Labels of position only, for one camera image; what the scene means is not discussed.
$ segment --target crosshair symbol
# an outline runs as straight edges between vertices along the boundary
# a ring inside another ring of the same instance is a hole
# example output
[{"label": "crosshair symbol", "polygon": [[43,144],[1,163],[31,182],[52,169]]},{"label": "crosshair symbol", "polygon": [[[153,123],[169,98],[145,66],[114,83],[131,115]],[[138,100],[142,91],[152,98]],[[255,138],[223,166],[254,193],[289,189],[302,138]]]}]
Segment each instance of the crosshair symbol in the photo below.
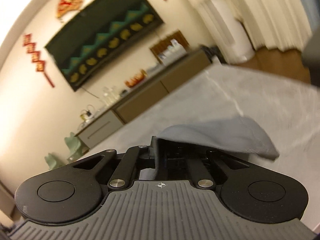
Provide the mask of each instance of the crosshair symbol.
[{"label": "crosshair symbol", "polygon": [[163,188],[163,187],[167,186],[167,184],[164,184],[164,183],[161,182],[157,186],[160,187],[160,188]]}]

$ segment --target round black pad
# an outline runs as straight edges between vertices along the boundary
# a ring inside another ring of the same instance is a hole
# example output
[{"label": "round black pad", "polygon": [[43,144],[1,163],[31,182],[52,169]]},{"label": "round black pad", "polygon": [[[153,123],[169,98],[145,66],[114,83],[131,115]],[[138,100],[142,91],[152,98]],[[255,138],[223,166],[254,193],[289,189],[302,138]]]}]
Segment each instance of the round black pad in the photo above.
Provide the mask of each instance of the round black pad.
[{"label": "round black pad", "polygon": [[69,165],[26,180],[15,194],[19,211],[35,222],[60,224],[97,208],[102,190],[89,170]]},{"label": "round black pad", "polygon": [[285,195],[284,188],[272,181],[257,181],[248,187],[249,193],[257,200],[274,202],[282,199]]},{"label": "round black pad", "polygon": [[308,204],[306,189],[293,178],[250,164],[228,170],[220,197],[233,213],[250,221],[276,224],[301,218]]},{"label": "round black pad", "polygon": [[73,184],[56,180],[43,184],[38,189],[38,195],[43,200],[49,202],[59,202],[70,198],[75,192]]}]

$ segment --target television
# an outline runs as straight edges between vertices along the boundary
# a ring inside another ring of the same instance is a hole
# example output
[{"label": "television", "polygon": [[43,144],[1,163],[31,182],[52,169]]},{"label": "television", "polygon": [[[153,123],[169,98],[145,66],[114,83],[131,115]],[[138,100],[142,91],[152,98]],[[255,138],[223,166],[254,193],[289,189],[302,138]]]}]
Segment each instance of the television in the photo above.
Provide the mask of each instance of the television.
[{"label": "television", "polygon": [[45,46],[77,91],[94,72],[163,24],[147,0],[95,0]]}]

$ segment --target wooden floor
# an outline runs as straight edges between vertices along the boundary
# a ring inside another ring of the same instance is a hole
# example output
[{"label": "wooden floor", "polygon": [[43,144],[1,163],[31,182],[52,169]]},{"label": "wooden floor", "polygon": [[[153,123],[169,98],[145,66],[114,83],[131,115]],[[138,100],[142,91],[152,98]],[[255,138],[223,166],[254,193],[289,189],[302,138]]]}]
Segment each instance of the wooden floor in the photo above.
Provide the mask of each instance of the wooden floor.
[{"label": "wooden floor", "polygon": [[310,84],[309,70],[302,65],[301,52],[296,49],[281,52],[278,49],[261,48],[256,52],[254,58],[239,64],[239,66],[258,69]]}]

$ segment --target white cylinder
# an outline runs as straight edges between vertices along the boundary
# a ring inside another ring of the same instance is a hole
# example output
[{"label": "white cylinder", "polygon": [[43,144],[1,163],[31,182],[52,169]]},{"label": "white cylinder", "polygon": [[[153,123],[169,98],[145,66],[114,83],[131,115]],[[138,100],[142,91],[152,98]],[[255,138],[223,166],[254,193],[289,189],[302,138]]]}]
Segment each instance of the white cylinder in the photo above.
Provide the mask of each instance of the white cylinder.
[{"label": "white cylinder", "polygon": [[206,0],[197,10],[229,64],[244,63],[255,55],[247,33],[225,0]]}]

